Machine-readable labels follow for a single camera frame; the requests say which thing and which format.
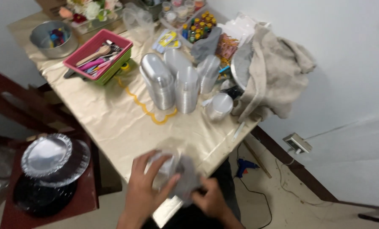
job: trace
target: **person's hand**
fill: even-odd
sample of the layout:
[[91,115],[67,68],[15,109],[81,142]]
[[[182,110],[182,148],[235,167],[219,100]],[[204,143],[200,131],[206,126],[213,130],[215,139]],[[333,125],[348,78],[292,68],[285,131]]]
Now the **person's hand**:
[[203,188],[207,191],[203,196],[198,191],[192,192],[192,200],[205,215],[221,219],[231,212],[223,198],[217,179],[201,177]]
[[156,150],[143,154],[133,160],[132,173],[126,195],[125,210],[119,220],[120,228],[139,228],[148,217],[167,199],[175,187],[179,174],[174,175],[160,191],[152,189],[154,178],[161,166],[171,156],[161,156],[154,161],[147,173],[144,170],[149,158],[157,153]]

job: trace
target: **power outlet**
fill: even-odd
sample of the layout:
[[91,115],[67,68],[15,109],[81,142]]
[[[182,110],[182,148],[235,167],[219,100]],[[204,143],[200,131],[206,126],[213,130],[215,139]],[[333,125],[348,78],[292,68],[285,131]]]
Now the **power outlet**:
[[283,139],[291,148],[299,153],[309,153],[312,150],[312,146],[304,141],[298,134],[293,133]]

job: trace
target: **yellow ribbon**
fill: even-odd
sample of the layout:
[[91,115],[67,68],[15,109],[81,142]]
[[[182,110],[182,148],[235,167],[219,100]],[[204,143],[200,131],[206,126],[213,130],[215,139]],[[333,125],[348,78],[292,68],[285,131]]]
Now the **yellow ribbon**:
[[127,94],[128,94],[129,96],[133,97],[133,101],[134,101],[137,105],[139,105],[139,106],[141,107],[141,109],[143,110],[143,112],[144,112],[146,115],[148,115],[148,116],[151,117],[151,120],[152,120],[155,124],[157,124],[157,125],[164,125],[164,124],[168,121],[168,118],[173,117],[174,115],[177,114],[177,108],[175,108],[174,112],[172,112],[171,114],[167,114],[167,115],[164,117],[164,119],[163,119],[162,121],[158,121],[158,120],[156,119],[155,114],[152,113],[152,112],[149,112],[149,111],[147,110],[147,108],[146,108],[146,105],[143,104],[143,103],[141,103],[141,102],[137,99],[137,96],[136,96],[135,94],[133,94],[133,93],[130,92],[130,90],[129,90],[129,86],[124,86],[123,83],[121,82],[121,79],[120,79],[119,77],[115,77],[115,78],[117,78],[117,82],[118,82],[119,86],[120,86],[121,88],[123,88],[124,90],[126,90],[126,92],[127,92]]

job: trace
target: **wooden stick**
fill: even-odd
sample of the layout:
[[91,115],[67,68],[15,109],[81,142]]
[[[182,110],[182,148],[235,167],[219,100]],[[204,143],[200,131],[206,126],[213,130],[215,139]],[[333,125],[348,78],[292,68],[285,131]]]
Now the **wooden stick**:
[[253,157],[256,159],[257,164],[260,166],[260,168],[267,174],[268,178],[271,179],[270,173],[268,172],[264,164],[261,162],[261,160],[258,158],[254,150],[250,147],[250,145],[245,140],[243,140],[243,143],[246,146],[246,148],[250,151],[250,153],[253,155]]

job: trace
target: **pink basket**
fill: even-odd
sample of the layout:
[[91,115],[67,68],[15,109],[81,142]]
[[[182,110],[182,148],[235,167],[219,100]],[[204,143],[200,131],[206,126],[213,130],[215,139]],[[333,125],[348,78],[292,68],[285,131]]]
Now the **pink basket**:
[[89,39],[84,45],[82,45],[67,59],[65,59],[63,61],[64,65],[88,79],[99,79],[111,67],[111,65],[108,65],[103,70],[101,70],[100,74],[93,77],[85,73],[84,71],[79,70],[76,67],[76,63],[78,63],[80,60],[85,59],[89,55],[95,53],[96,50],[98,50],[102,46],[102,44],[106,42],[106,40],[110,40],[120,48],[123,48],[123,50],[113,59],[112,63],[115,63],[118,59],[120,59],[120,57],[133,46],[133,42],[131,42],[130,40],[125,39],[115,33],[112,33],[107,29],[101,29],[95,36]]

